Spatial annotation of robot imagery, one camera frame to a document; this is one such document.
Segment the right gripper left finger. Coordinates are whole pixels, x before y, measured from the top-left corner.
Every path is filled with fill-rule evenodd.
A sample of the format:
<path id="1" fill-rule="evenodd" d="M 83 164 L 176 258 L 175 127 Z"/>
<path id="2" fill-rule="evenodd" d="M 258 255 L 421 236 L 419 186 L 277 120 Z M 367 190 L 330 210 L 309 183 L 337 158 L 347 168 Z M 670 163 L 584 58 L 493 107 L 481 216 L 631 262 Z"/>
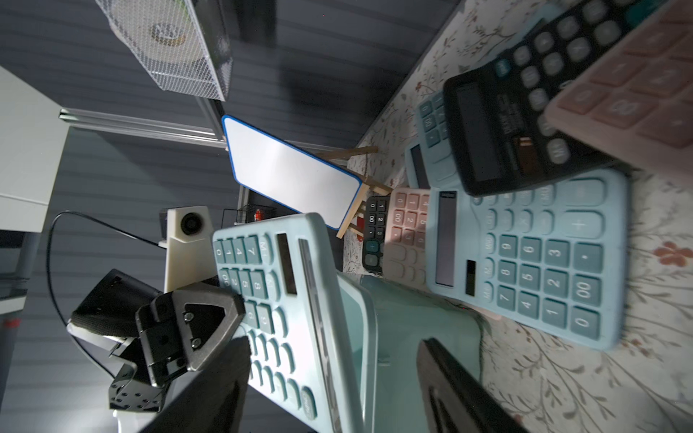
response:
<path id="1" fill-rule="evenodd" d="M 238 432 L 251 368 L 249 339 L 231 340 L 144 432 Z"/>

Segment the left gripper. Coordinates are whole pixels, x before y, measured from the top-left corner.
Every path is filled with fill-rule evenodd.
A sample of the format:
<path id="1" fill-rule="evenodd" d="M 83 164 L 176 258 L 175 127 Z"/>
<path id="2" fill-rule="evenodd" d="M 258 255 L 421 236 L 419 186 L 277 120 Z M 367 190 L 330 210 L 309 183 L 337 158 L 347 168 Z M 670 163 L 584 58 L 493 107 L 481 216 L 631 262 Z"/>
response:
<path id="1" fill-rule="evenodd" d="M 135 313 L 151 385 L 165 387 L 204 369 L 236 334 L 245 301 L 233 290 L 199 281 L 160 294 Z"/>

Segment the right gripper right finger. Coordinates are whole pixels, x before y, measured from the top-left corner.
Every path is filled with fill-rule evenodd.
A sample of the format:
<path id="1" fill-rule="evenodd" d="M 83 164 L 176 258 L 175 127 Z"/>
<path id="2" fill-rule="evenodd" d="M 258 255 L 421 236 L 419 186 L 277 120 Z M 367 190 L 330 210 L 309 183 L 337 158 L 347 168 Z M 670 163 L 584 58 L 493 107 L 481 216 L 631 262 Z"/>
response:
<path id="1" fill-rule="evenodd" d="M 526 431 L 437 339 L 420 342 L 416 363 L 430 432 Z"/>

